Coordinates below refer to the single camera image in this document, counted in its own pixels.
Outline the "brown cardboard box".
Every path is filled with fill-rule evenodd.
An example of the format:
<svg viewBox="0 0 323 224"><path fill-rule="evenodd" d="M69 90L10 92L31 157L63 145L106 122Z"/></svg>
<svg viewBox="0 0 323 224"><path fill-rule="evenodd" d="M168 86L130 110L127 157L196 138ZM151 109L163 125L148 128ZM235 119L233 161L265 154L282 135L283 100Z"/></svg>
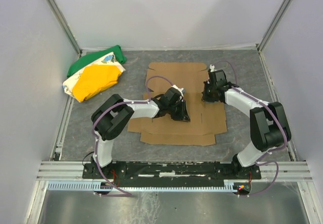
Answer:
<svg viewBox="0 0 323 224"><path fill-rule="evenodd" d="M204 63L153 62L146 78L151 96L161 99L172 85L184 88L184 99L176 99L175 118L136 118L128 124L128 132L139 133L141 142L151 145L208 146L216 143L216 135L227 132L226 111L221 102L204 102L202 92L208 79Z"/></svg>

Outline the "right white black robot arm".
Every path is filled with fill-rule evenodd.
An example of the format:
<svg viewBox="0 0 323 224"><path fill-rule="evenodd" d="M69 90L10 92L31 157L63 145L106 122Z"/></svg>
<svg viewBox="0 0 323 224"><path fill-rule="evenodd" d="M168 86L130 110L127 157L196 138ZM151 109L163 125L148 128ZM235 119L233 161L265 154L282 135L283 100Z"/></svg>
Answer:
<svg viewBox="0 0 323 224"><path fill-rule="evenodd" d="M231 163L216 163L218 172L226 177L244 178L274 151L282 150L291 140L291 130L284 107L279 102L267 102L246 93L229 82L223 70L208 69L202 100L222 102L249 117L250 143L235 154Z"/></svg>

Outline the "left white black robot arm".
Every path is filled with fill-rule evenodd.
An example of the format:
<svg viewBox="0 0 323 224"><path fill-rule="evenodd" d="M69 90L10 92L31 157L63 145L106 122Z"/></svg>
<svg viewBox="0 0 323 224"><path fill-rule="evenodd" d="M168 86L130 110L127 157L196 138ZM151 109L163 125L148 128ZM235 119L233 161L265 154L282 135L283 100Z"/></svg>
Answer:
<svg viewBox="0 0 323 224"><path fill-rule="evenodd" d="M112 162L112 148L131 119L160 118L170 115L174 121L190 122L184 99L185 89L171 86L166 93L147 100L128 100L112 95L92 115L92 133L95 136L93 160L99 167Z"/></svg>

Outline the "green cloth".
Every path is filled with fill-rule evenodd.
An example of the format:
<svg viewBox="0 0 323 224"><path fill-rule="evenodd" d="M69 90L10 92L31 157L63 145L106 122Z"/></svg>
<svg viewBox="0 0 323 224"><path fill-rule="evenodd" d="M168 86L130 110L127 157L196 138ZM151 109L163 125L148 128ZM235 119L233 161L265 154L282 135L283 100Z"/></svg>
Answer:
<svg viewBox="0 0 323 224"><path fill-rule="evenodd" d="M127 61L127 58L124 56L122 49L119 45L115 45L105 50L96 51L85 56L80 57L77 61L75 61L69 68L67 72L67 78L74 75L80 69L89 65L90 63L100 59L103 56L108 55L109 53L114 54L114 58L120 63L124 64Z"/></svg>

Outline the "yellow cloth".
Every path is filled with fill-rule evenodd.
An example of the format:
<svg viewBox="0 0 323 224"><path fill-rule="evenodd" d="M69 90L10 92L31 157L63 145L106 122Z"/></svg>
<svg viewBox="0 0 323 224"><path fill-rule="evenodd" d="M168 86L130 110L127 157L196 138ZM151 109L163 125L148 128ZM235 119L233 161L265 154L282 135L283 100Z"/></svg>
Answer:
<svg viewBox="0 0 323 224"><path fill-rule="evenodd" d="M84 69L72 89L73 96L83 102L117 84L124 68L115 65L91 65Z"/></svg>

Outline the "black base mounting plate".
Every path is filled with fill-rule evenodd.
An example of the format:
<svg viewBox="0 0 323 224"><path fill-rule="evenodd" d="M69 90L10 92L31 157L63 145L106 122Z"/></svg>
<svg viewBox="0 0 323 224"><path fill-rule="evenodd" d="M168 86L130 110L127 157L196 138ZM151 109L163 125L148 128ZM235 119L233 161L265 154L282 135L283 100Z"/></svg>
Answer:
<svg viewBox="0 0 323 224"><path fill-rule="evenodd" d="M246 168L219 161L113 161L101 168L119 187L223 187L225 180L260 180L256 165Z"/></svg>

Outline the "white patterned cloth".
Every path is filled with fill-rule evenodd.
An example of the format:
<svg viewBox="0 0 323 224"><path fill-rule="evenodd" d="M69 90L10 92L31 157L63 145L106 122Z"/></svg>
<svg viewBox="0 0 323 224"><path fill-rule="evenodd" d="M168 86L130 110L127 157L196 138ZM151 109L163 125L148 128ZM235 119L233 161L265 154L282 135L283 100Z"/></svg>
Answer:
<svg viewBox="0 0 323 224"><path fill-rule="evenodd" d="M66 94L68 94L69 96L75 98L72 94L72 89L75 86L77 80L79 79L79 77L81 76L81 74L83 73L84 69L88 66L91 65L115 65L117 67L121 67L124 68L115 58L114 58L114 54L111 52L106 56L101 57L100 59L90 63L89 65L85 66L84 68L80 69L78 72L76 72L74 75L72 75L71 77L69 77L68 79L66 79L63 82L63 89L64 92Z"/></svg>

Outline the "metal front shelf sheet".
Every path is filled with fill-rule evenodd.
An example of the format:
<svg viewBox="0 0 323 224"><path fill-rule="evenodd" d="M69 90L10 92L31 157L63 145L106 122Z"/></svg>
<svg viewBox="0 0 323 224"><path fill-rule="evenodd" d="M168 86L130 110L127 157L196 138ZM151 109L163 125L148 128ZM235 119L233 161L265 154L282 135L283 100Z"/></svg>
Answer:
<svg viewBox="0 0 323 224"><path fill-rule="evenodd" d="M308 223L295 187L263 194L139 192L99 197L91 192L48 191L40 223Z"/></svg>

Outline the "right aluminium corner post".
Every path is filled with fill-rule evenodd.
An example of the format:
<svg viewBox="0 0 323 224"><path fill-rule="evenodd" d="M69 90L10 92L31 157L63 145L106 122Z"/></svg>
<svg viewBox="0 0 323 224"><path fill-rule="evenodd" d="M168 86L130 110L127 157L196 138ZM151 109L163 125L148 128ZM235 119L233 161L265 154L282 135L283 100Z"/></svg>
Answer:
<svg viewBox="0 0 323 224"><path fill-rule="evenodd" d="M284 14L286 13L288 7L290 6L290 4L292 3L293 0L283 0L281 5L279 6L277 12L275 13L272 21L269 24L269 27L267 28L267 30L265 31L262 40L260 41L260 43L257 45L257 51L258 52L262 52L266 45L268 44L270 38L272 37L272 35L274 34L276 28L278 27L280 21L282 20Z"/></svg>

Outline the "aluminium corner post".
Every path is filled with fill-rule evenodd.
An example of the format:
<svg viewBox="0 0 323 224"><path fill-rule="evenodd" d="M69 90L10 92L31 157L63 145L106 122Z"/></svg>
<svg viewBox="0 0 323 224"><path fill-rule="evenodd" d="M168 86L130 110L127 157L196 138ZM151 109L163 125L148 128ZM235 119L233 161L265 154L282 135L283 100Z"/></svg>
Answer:
<svg viewBox="0 0 323 224"><path fill-rule="evenodd" d="M72 33L72 30L70 26L68 25L68 22L63 15L62 11L60 10L56 0L46 0L51 11L53 12L55 18L57 19L58 23L60 24L64 34L66 35L68 41L70 42L71 46L73 47L74 51L77 53L77 55L81 55L82 49L79 46L75 36Z"/></svg>
<svg viewBox="0 0 323 224"><path fill-rule="evenodd" d="M290 6L290 4L292 3L293 0L283 0L281 5L279 6L277 12L275 13L272 21L269 24L269 27L267 28L267 30L265 31L262 40L260 41L260 43L257 45L257 51L258 52L262 52L266 45L268 44L270 38L272 37L272 35L274 34L276 28L278 27L280 21L282 20L284 14L286 13L288 7Z"/></svg>

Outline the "aluminium front rail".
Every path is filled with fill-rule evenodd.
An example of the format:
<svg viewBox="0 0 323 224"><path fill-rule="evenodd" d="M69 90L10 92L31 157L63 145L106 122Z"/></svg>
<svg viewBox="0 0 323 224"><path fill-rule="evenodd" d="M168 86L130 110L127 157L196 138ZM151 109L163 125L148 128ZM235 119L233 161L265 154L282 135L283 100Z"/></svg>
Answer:
<svg viewBox="0 0 323 224"><path fill-rule="evenodd" d="M312 176L305 161L280 161L277 182L312 182ZM38 170L38 181L70 181L82 179L84 166L80 161L43 161ZM269 181L275 176L273 163L260 167L261 180Z"/></svg>

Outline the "left aluminium corner post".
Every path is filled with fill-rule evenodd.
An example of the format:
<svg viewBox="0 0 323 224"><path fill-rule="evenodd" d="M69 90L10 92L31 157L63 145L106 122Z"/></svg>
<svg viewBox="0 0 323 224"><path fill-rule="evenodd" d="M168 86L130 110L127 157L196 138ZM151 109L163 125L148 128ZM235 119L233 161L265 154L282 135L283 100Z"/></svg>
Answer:
<svg viewBox="0 0 323 224"><path fill-rule="evenodd" d="M77 53L77 55L81 55L82 49L79 46L75 36L72 33L72 30L70 26L68 25L68 22L63 15L62 11L60 10L56 0L46 0L51 11L53 12L55 18L57 19L58 23L60 24L64 34L66 35L68 41L70 42L71 46L73 47L74 51Z"/></svg>

